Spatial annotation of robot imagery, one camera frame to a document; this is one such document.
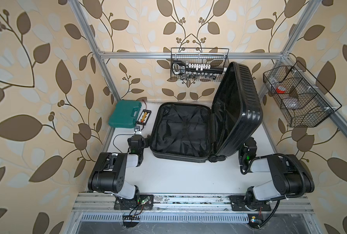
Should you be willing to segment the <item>black hard-shell suitcase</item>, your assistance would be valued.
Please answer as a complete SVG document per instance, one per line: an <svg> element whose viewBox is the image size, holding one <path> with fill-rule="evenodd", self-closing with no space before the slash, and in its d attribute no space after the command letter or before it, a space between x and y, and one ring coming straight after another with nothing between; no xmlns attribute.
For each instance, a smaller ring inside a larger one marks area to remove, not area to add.
<svg viewBox="0 0 347 234"><path fill-rule="evenodd" d="M150 149L160 159L224 161L252 136L262 119L250 69L231 62L211 107L182 102L166 102L159 107Z"/></svg>

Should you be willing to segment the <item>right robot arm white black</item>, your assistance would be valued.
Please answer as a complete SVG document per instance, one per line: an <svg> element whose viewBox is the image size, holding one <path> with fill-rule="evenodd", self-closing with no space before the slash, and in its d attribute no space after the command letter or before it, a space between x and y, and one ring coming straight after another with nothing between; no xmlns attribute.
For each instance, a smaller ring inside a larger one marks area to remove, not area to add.
<svg viewBox="0 0 347 234"><path fill-rule="evenodd" d="M314 191L315 185L310 173L295 155L276 153L257 156L256 152L256 141L250 137L239 149L241 174L270 173L272 179L248 188L244 198L247 207L258 202L299 198Z"/></svg>

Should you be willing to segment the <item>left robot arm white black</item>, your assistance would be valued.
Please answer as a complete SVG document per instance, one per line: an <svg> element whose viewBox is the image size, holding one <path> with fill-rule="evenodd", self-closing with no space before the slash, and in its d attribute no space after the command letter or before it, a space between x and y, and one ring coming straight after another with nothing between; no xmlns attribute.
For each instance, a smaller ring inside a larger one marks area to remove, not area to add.
<svg viewBox="0 0 347 234"><path fill-rule="evenodd" d="M138 203L139 189L126 182L126 169L139 167L144 159L144 149L150 146L150 138L133 135L128 140L128 153L100 153L88 180L88 190Z"/></svg>

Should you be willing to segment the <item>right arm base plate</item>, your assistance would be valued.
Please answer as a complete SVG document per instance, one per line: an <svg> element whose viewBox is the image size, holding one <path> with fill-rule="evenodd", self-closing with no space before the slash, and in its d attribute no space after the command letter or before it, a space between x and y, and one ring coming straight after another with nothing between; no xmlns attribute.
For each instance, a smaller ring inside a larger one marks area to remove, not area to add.
<svg viewBox="0 0 347 234"><path fill-rule="evenodd" d="M231 207L233 211L269 212L272 210L268 201L247 199L246 196L242 196L242 195L229 196L229 199L230 199Z"/></svg>

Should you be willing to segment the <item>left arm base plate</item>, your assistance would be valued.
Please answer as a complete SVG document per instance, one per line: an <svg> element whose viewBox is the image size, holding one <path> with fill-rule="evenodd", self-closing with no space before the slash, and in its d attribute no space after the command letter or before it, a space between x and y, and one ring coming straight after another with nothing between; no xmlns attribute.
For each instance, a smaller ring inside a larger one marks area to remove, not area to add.
<svg viewBox="0 0 347 234"><path fill-rule="evenodd" d="M114 209L115 210L132 210L133 208L137 208L138 210L144 207L144 210L152 210L154 205L154 195L135 195L133 199L122 199L116 197Z"/></svg>

